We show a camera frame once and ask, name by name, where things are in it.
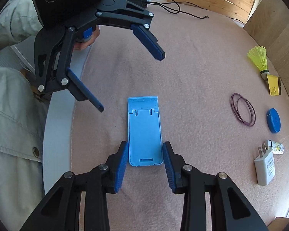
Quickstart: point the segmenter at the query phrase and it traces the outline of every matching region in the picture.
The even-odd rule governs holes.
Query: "person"
[[[32,0],[9,1],[0,12],[0,50],[42,28]],[[76,43],[83,50],[99,36]],[[44,196],[43,134],[47,106],[17,70],[0,66],[0,229],[18,231]]]

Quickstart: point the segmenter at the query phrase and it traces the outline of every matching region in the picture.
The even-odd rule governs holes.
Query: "yellow card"
[[[275,75],[267,75],[270,95],[281,95],[281,78]]]

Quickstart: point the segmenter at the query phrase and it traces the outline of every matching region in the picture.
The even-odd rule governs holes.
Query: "beige sleeve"
[[[42,29],[32,0],[9,1],[0,13],[0,50]]]

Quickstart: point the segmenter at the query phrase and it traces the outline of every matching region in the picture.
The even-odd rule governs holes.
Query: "yellow shuttlecock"
[[[254,47],[247,53],[247,55],[260,70],[262,79],[267,81],[267,75],[270,73],[267,70],[267,52],[265,47]]]

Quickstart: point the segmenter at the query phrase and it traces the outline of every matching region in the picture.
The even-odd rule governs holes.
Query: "purple cord loop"
[[[235,95],[238,95],[238,96],[239,96],[236,105],[234,105],[234,100],[233,100],[233,97],[234,97]],[[248,108],[249,108],[250,115],[251,115],[251,121],[250,121],[250,122],[244,121],[244,120],[242,119],[240,113],[239,113],[239,110],[238,110],[238,102],[239,102],[240,99],[243,99],[243,100],[246,102],[246,104],[247,104],[247,106],[248,106]],[[255,122],[256,122],[256,112],[255,112],[255,109],[254,109],[253,105],[249,102],[249,100],[245,99],[243,96],[241,96],[241,95],[238,94],[238,93],[234,93],[234,94],[232,94],[232,96],[231,96],[231,98],[230,98],[230,104],[231,104],[232,111],[234,112],[235,116],[237,117],[237,119],[238,119],[240,122],[242,122],[243,124],[245,124],[245,125],[247,125],[247,126],[250,126],[250,127],[252,127],[252,126],[255,125]]]

